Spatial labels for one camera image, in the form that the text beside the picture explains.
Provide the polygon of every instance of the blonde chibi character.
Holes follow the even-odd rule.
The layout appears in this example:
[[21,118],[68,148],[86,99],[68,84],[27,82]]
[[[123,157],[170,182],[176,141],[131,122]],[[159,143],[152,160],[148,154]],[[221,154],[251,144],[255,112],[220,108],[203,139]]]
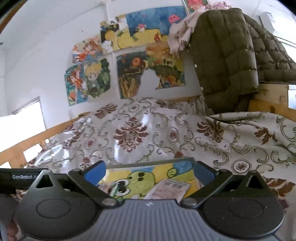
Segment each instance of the blonde chibi character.
[[90,64],[86,67],[84,74],[87,77],[87,88],[89,90],[96,88],[97,90],[100,88],[100,85],[97,81],[99,74],[102,71],[102,64],[100,62],[96,62]]

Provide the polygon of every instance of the card with barcode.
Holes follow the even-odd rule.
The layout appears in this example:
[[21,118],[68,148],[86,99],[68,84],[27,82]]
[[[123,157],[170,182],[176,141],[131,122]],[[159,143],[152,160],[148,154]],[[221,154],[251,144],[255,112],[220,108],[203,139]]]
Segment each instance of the card with barcode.
[[189,188],[189,183],[164,179],[156,184],[144,199],[176,199],[180,202]]

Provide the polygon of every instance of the white wall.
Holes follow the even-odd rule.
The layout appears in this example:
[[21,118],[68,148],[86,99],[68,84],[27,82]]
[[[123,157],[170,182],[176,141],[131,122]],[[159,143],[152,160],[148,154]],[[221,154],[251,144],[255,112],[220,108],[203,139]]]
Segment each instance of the white wall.
[[4,52],[0,51],[0,117],[7,115],[4,89]]

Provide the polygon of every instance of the finger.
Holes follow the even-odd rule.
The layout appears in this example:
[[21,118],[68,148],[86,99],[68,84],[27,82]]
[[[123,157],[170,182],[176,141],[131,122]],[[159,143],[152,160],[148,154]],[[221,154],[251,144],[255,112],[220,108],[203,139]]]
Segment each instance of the finger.
[[9,236],[13,237],[18,233],[18,227],[14,222],[11,222],[8,226],[7,226],[7,233]]
[[17,237],[13,236],[8,236],[8,241],[17,241]]

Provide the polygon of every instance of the window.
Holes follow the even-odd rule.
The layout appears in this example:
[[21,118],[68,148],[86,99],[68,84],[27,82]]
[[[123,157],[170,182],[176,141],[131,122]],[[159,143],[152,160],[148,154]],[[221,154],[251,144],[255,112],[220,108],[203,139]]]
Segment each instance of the window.
[[[15,144],[46,130],[39,97],[12,112],[12,115],[0,117],[0,152]],[[24,151],[27,161],[32,160],[41,151],[37,144]]]

